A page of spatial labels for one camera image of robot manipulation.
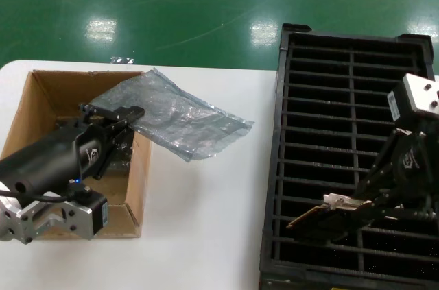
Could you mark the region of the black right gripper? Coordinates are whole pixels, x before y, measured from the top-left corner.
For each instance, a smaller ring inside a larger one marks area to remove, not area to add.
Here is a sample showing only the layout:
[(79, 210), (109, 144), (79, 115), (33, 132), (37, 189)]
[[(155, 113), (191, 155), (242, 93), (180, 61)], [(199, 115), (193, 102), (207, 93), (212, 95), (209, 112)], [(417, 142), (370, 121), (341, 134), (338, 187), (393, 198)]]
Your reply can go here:
[[(395, 191), (382, 193), (393, 183)], [(369, 225), (385, 218), (435, 221), (432, 206), (438, 201), (438, 132), (393, 129), (353, 197), (342, 198), (342, 216), (348, 225)], [(413, 202), (420, 207), (404, 205)]]

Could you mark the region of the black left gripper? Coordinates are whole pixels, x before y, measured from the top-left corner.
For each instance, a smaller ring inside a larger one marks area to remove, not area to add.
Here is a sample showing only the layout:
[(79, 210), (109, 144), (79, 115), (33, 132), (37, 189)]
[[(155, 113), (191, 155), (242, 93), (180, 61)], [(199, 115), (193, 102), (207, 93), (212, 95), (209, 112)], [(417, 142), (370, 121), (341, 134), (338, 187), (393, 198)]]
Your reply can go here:
[[(69, 180), (108, 171), (128, 171), (132, 156), (132, 123), (144, 116), (138, 106), (116, 110), (80, 104), (78, 126), (64, 126), (1, 160), (1, 183), (29, 196), (62, 191)], [(109, 137), (105, 130), (117, 130)]]

